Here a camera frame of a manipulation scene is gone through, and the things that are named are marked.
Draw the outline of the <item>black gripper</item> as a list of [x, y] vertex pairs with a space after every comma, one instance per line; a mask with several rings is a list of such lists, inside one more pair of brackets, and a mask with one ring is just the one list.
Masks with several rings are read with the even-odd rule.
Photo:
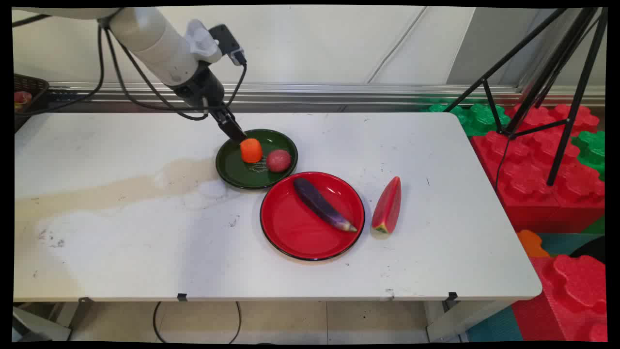
[[224, 108], [225, 90], [223, 84], [207, 65], [199, 65], [195, 73], [182, 84], [171, 86], [173, 92], [189, 106], [206, 108], [219, 128], [235, 142], [241, 143], [248, 137], [235, 120], [234, 114]]

